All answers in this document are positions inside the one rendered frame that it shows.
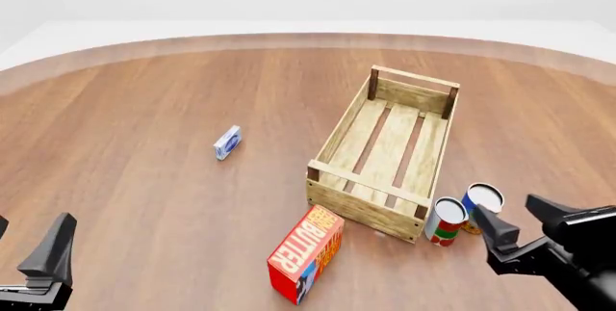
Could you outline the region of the small blue white box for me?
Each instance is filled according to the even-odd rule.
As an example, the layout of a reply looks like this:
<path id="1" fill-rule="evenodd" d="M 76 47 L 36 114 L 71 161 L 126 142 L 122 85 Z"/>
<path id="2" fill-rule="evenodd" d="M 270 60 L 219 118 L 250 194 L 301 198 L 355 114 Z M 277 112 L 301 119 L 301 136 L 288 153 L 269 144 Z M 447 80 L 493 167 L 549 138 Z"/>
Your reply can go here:
<path id="1" fill-rule="evenodd" d="M 213 144 L 217 160 L 225 160 L 241 141 L 241 127 L 239 125 L 233 125 Z"/>

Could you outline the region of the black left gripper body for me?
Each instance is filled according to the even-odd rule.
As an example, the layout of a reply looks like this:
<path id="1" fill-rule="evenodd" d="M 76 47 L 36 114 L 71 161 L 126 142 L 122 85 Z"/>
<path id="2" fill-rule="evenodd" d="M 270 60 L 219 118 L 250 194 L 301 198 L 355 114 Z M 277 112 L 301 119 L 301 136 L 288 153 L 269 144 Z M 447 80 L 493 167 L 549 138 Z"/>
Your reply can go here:
<path id="1" fill-rule="evenodd" d="M 0 311 L 64 311 L 72 292 L 62 282 L 48 287 L 0 285 Z"/>

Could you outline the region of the red butter box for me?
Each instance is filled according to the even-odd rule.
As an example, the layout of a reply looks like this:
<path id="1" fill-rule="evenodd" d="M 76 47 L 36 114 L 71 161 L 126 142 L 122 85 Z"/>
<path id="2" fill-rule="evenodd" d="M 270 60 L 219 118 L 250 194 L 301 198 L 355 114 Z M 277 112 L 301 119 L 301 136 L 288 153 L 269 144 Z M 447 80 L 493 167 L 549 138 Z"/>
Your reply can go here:
<path id="1" fill-rule="evenodd" d="M 301 218 L 267 260 L 274 290 L 298 305 L 339 251 L 345 221 L 315 205 Z"/>

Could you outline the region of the white tin with red tomatoes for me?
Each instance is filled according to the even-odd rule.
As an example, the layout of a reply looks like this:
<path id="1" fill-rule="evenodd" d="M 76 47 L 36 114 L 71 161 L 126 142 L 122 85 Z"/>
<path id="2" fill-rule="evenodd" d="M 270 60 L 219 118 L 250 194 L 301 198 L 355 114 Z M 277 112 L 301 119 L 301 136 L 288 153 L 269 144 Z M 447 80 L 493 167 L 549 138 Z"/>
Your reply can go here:
<path id="1" fill-rule="evenodd" d="M 436 246 L 450 246 L 468 218 L 468 212 L 459 200 L 440 197 L 432 206 L 424 235 Z"/>

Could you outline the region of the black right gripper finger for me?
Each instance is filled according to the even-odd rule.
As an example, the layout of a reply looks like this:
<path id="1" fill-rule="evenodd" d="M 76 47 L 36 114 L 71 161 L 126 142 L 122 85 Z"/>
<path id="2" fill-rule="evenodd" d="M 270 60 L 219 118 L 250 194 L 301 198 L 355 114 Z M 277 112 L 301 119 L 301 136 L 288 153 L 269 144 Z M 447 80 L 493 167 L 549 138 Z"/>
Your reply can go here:
<path id="1" fill-rule="evenodd" d="M 501 220 L 483 205 L 476 206 L 474 218 L 489 250 L 499 254 L 509 254 L 519 248 L 517 241 L 520 228 L 518 226 Z"/>
<path id="2" fill-rule="evenodd" d="M 555 203 L 537 194 L 528 194 L 526 198 L 526 209 L 543 223 L 544 230 L 563 230 L 578 229 L 578 223 L 569 223 L 565 218 L 568 215 L 575 215 L 579 209 Z"/>

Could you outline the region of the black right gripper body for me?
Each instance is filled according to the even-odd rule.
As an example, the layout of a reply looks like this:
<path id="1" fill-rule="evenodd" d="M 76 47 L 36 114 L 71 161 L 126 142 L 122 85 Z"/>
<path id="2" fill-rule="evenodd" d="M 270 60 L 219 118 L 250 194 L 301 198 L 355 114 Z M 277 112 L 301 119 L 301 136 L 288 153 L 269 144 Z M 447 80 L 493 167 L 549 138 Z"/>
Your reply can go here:
<path id="1" fill-rule="evenodd" d="M 578 229 L 544 230 L 544 236 L 509 254 L 488 251 L 487 262 L 498 275 L 548 275 L 567 267 L 587 275 L 616 269 L 616 249 L 609 249 L 607 235 L 616 228 L 616 206 L 579 209 L 565 219 Z"/>

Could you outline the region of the wooden slat tray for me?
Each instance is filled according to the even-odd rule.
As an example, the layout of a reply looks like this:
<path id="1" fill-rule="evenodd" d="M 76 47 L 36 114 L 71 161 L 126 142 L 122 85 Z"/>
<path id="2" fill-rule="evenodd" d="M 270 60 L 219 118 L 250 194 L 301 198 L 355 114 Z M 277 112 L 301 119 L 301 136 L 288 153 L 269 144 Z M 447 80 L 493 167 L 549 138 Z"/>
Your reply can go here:
<path id="1" fill-rule="evenodd" d="M 307 166 L 306 197 L 407 243 L 426 227 L 460 85 L 375 65 Z"/>

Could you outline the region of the blue tin with white lid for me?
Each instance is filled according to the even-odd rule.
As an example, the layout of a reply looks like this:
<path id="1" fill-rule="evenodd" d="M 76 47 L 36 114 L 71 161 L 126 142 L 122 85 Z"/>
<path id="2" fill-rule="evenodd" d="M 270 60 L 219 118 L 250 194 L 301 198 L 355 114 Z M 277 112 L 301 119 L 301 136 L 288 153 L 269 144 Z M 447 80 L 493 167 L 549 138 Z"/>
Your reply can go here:
<path id="1" fill-rule="evenodd" d="M 504 197 L 498 189 L 490 184 L 473 183 L 468 187 L 461 203 L 469 215 L 462 228 L 471 234 L 480 235 L 481 229 L 476 224 L 474 210 L 478 205 L 482 205 L 490 212 L 499 214 L 504 205 Z"/>

